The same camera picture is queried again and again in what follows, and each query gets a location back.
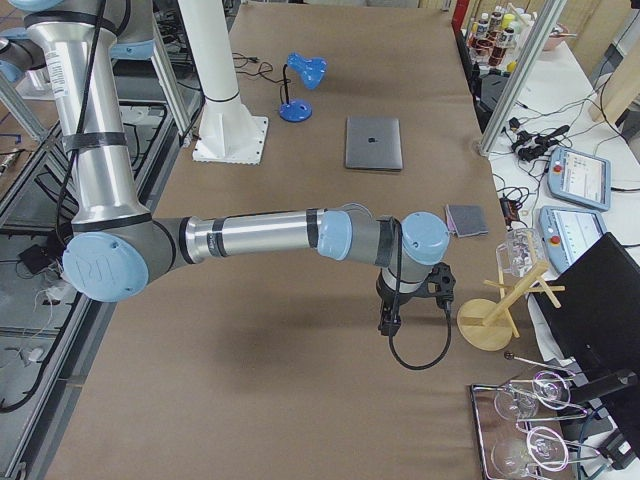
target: lamp base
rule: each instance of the lamp base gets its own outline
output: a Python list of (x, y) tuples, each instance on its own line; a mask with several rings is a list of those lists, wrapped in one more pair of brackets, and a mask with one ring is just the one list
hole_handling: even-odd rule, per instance
[(306, 100), (295, 98), (289, 103), (280, 105), (280, 117), (287, 122), (304, 122), (311, 116), (311, 104)]

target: table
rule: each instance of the table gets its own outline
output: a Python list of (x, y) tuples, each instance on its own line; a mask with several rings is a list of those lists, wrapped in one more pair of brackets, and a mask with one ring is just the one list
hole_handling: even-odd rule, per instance
[[(539, 117), (537, 112), (555, 112), (561, 107), (572, 102), (590, 97), (596, 99), (592, 94), (593, 88), (582, 72), (573, 54), (565, 43), (551, 52), (542, 52), (540, 59), (536, 63), (523, 89), (519, 102), (529, 108), (517, 105), (513, 109), (513, 115), (518, 118)], [(535, 118), (524, 125), (529, 132), (541, 132), (545, 129), (555, 129), (563, 124), (572, 124), (568, 136), (573, 142), (573, 148), (590, 154), (596, 154), (607, 158), (612, 163), (612, 186), (619, 188), (637, 188), (640, 186), (640, 165), (629, 147), (620, 137), (617, 137), (613, 130), (606, 125), (595, 124), (589, 114), (589, 102), (584, 104), (581, 110), (580, 105), (572, 107), (566, 111), (553, 115)], [(584, 134), (571, 137), (576, 133)], [(510, 151), (510, 141), (506, 135), (501, 135), (494, 153), (489, 157), (492, 170), (495, 174), (504, 179), (509, 186), (527, 186), (532, 190), (537, 188), (537, 182), (530, 178), (523, 170), (518, 168), (518, 160), (515, 155), (506, 153)], [(542, 172), (543, 164), (534, 167), (534, 173)], [(497, 188), (502, 188), (502, 180), (495, 178)], [(539, 208), (543, 205), (571, 205), (553, 198), (549, 195), (546, 178), (542, 181), (539, 197), (531, 197), (523, 206), (521, 218), (529, 226), (537, 226), (537, 215)], [(640, 208), (640, 194), (616, 193), (612, 192), (611, 208), (602, 214), (607, 228), (622, 244), (640, 243), (640, 224), (632, 218), (634, 212)], [(640, 249), (629, 249), (628, 252), (636, 262), (640, 263)], [(542, 316), (537, 304), (533, 299), (529, 301), (529, 312), (533, 324), (536, 328), (538, 345), (543, 358), (562, 358), (562, 354), (557, 344), (553, 340), (549, 327)], [(598, 442), (606, 438), (606, 434), (594, 436), (589, 439), (589, 444), (597, 445)], [(600, 465), (601, 461), (594, 461), (587, 464), (587, 471), (593, 473)], [(635, 460), (632, 465), (619, 472), (605, 471), (600, 477), (603, 480), (613, 479), (636, 479), (640, 477), (640, 461)]]
[[(497, 292), (504, 225), (446, 14), (249, 4), (234, 51), (271, 62), (322, 55), (305, 123), (277, 117), (278, 87), (240, 76), (243, 102), (271, 118), (260, 166), (201, 164), (185, 150), (158, 216), (202, 218), (361, 202), (376, 215), (443, 215), (480, 204), (490, 233), (452, 239), (445, 261), (457, 308)], [(343, 167), (347, 115), (400, 119), (401, 173)], [(521, 366), (474, 349), (454, 329), (449, 355), (423, 373), (394, 362), (379, 336), (376, 269), (311, 251), (232, 257), (179, 270), (122, 302), (106, 333), (49, 479), (480, 478), (467, 386)], [(442, 348), (434, 302), (403, 308), (396, 337), (410, 362)], [(512, 345), (535, 356), (521, 323)]]

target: laptop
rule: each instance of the laptop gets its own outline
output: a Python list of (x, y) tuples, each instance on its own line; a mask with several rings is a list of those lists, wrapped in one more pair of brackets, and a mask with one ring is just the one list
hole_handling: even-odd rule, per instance
[(393, 117), (347, 117), (345, 167), (402, 170), (400, 121)]

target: blue desk lamp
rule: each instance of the blue desk lamp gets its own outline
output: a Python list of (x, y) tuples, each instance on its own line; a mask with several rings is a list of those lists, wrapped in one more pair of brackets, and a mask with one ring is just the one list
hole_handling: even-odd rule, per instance
[(282, 67), (285, 103), (280, 105), (280, 116), (287, 122), (303, 122), (311, 116), (311, 104), (301, 98), (289, 99), (287, 66), (298, 72), (305, 87), (313, 90), (320, 84), (327, 71), (327, 61), (322, 57), (305, 58), (299, 53), (293, 52), (289, 54), (287, 63)]

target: wooden dowel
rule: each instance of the wooden dowel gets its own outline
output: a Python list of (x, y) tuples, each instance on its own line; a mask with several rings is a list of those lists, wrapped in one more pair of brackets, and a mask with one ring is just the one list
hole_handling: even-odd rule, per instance
[[(488, 285), (489, 287), (496, 287), (500, 289), (511, 290), (513, 288), (513, 285), (505, 285), (504, 283), (498, 283), (492, 280), (484, 280), (482, 283), (484, 283), (485, 285)], [(551, 290), (552, 292), (564, 292), (566, 290), (566, 287), (562, 285), (554, 285), (552, 287), (551, 285), (547, 284), (547, 287), (549, 287), (549, 290)], [(542, 287), (531, 287), (527, 289), (525, 293), (542, 293), (545, 291), (546, 290), (543, 289)]]
[[(504, 273), (502, 272), (501, 268), (498, 268), (498, 280), (500, 281), (501, 284), (504, 284)], [(505, 289), (500, 288), (500, 298), (503, 299), (505, 295), (506, 295)], [(505, 316), (507, 317), (507, 321), (509, 322), (509, 325), (511, 325), (511, 333), (513, 333), (514, 337), (520, 338), (520, 332), (518, 331), (518, 327), (516, 327), (516, 322), (513, 320), (513, 317), (511, 316), (511, 312), (507, 308), (504, 313), (505, 313)]]
[(511, 305), (513, 305), (521, 295), (523, 295), (527, 289), (536, 281), (536, 279), (549, 269), (549, 263), (540, 260), (531, 267), (531, 270), (522, 277), (511, 290), (498, 304), (489, 312), (489, 314), (482, 321), (482, 325), (488, 327), (492, 325), (498, 317)]
[(538, 281), (540, 282), (540, 286), (544, 290), (544, 293), (546, 293), (547, 297), (549, 297), (549, 300), (551, 300), (553, 306), (556, 308), (560, 308), (562, 306), (560, 305), (560, 300), (558, 300), (558, 297), (555, 296), (555, 294), (551, 290), (551, 287), (549, 287), (549, 284), (545, 282), (544, 278), (542, 277), (538, 277)]

